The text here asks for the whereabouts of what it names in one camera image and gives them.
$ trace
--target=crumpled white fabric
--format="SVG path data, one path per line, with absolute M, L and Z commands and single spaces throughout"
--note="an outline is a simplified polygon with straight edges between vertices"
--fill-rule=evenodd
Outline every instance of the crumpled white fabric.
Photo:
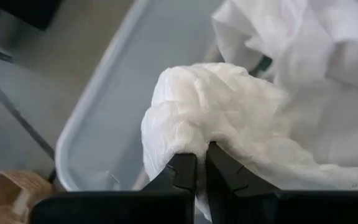
M 323 83 L 288 96 L 228 63 L 168 68 L 160 75 L 142 121 L 145 171 L 153 179 L 175 153 L 194 153 L 200 164 L 196 205 L 209 220 L 204 159 L 210 141 L 217 141 L 246 168 L 281 189 L 358 189 L 358 167 L 329 164 L 338 159 L 358 166 L 358 145 L 347 147 L 350 152 L 318 147 L 330 141 L 324 138 L 327 133 L 316 132 L 319 125 L 330 130 L 329 120 L 321 124 L 322 114 L 341 100 L 335 94 L 325 97 L 332 90 Z M 320 95 L 310 99 L 308 93 L 316 91 Z M 321 138 L 321 144 L 314 146 L 317 150 L 309 147 L 313 144 L 308 137 Z
M 358 86 L 358 0 L 227 0 L 213 16 L 225 62 L 292 90 L 327 78 Z

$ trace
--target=translucent plastic container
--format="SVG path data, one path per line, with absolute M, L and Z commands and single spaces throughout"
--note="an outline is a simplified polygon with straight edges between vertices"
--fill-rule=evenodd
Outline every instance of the translucent plastic container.
M 143 171 L 140 123 L 159 74 L 202 62 L 221 0 L 138 0 L 117 31 L 57 144 L 68 191 L 137 190 Z

